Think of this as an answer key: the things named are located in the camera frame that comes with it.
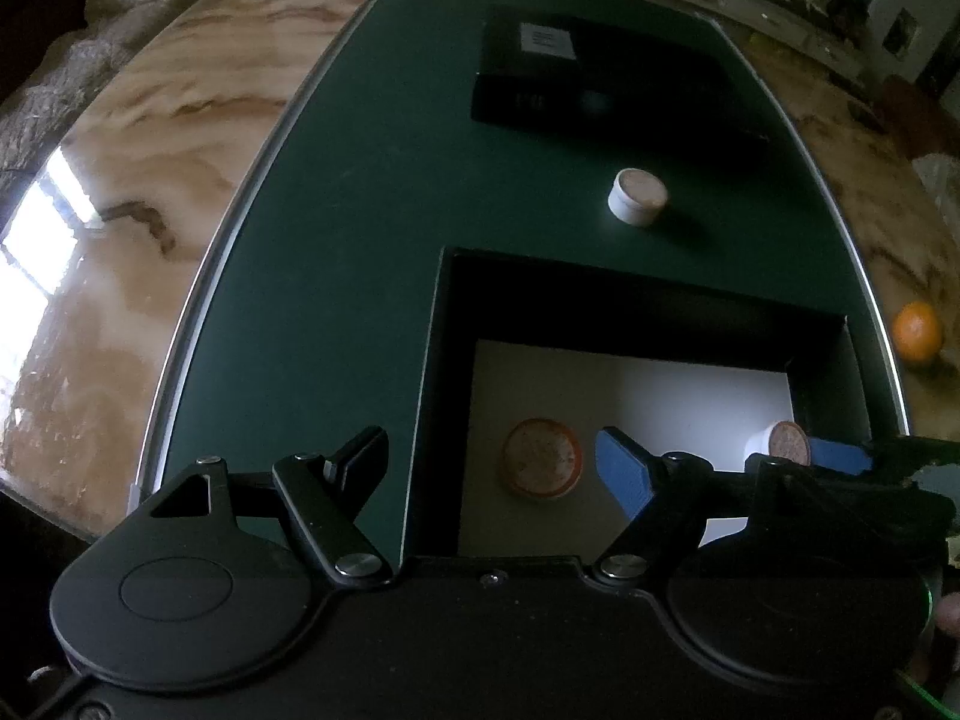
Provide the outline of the person's hand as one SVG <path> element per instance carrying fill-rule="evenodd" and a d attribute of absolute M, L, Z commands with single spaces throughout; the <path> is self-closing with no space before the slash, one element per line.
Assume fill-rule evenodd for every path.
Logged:
<path fill-rule="evenodd" d="M 960 639 L 960 592 L 942 595 L 934 608 L 935 627 L 952 639 Z"/>

